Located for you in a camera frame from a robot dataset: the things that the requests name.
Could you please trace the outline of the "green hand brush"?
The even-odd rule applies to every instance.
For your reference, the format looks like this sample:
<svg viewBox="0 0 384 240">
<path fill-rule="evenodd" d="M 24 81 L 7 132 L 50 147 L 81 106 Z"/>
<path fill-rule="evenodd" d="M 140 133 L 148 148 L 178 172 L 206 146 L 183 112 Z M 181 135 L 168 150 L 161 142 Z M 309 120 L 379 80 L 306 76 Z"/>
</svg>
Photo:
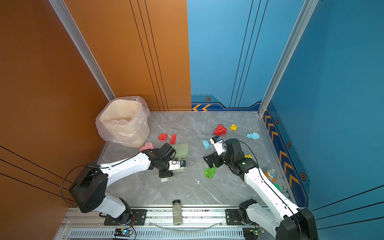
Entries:
<svg viewBox="0 0 384 240">
<path fill-rule="evenodd" d="M 176 177 L 176 174 L 186 172 L 187 170 L 188 168 L 181 168 L 178 170 L 174 170 L 173 175 L 171 177 L 161 178 L 161 183 L 172 181 Z"/>
</svg>

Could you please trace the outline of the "pink paper scrap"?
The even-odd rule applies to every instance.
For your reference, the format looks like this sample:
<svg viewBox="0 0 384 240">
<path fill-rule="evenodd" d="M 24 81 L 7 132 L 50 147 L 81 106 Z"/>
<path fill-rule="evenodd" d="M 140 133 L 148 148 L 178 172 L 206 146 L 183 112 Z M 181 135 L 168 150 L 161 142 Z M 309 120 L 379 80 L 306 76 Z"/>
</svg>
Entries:
<svg viewBox="0 0 384 240">
<path fill-rule="evenodd" d="M 145 143 L 145 145 L 143 147 L 140 148 L 140 152 L 142 151 L 145 151 L 145 150 L 150 150 L 150 149 L 154 149 L 155 146 L 153 143 Z"/>
</svg>

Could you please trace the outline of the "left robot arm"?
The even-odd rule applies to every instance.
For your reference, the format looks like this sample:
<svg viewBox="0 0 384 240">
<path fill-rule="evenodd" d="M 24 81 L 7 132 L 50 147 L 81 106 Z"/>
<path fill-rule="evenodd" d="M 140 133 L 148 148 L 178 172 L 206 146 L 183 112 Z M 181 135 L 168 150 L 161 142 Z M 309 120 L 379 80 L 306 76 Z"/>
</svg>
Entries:
<svg viewBox="0 0 384 240">
<path fill-rule="evenodd" d="M 176 157 L 177 151 L 169 144 L 148 149 L 136 155 L 109 164 L 89 163 L 83 166 L 69 188 L 70 194 L 82 213 L 99 212 L 119 225 L 131 225 L 133 212 L 126 201 L 106 193 L 107 187 L 135 173 L 157 169 L 161 179 L 174 176 L 186 167 Z"/>
</svg>

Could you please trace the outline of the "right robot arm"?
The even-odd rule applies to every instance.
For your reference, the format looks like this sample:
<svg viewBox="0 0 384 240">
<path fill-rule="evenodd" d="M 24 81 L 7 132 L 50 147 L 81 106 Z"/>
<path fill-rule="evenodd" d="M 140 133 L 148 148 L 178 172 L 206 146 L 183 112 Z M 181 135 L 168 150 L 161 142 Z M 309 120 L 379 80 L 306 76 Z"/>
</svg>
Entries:
<svg viewBox="0 0 384 240">
<path fill-rule="evenodd" d="M 239 205 L 244 224 L 260 225 L 277 240 L 317 240 L 315 217 L 309 209 L 301 209 L 284 196 L 259 168 L 257 159 L 247 158 L 238 139 L 224 141 L 216 135 L 210 139 L 215 152 L 204 156 L 209 168 L 226 165 L 249 185 L 268 206 L 265 210 L 250 199 Z"/>
</svg>

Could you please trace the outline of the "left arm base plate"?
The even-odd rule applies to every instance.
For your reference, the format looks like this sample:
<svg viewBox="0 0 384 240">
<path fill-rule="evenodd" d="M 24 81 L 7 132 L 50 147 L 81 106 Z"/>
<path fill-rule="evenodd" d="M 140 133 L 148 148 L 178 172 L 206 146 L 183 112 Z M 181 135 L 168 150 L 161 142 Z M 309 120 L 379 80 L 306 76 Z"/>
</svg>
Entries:
<svg viewBox="0 0 384 240">
<path fill-rule="evenodd" d="M 117 219 L 112 218 L 107 215 L 104 221 L 105 226 L 144 226 L 146 217 L 147 217 L 146 209 L 133 209 L 128 217 L 119 217 Z"/>
</svg>

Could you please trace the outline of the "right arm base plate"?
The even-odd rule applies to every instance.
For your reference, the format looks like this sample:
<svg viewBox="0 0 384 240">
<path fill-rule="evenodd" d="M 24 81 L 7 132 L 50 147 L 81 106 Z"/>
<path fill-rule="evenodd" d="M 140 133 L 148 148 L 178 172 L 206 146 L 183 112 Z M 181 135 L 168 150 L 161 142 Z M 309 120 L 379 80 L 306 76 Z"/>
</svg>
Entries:
<svg viewBox="0 0 384 240">
<path fill-rule="evenodd" d="M 238 209 L 225 209 L 225 218 L 228 226 L 260 226 L 255 222 L 246 223 L 241 217 Z"/>
</svg>

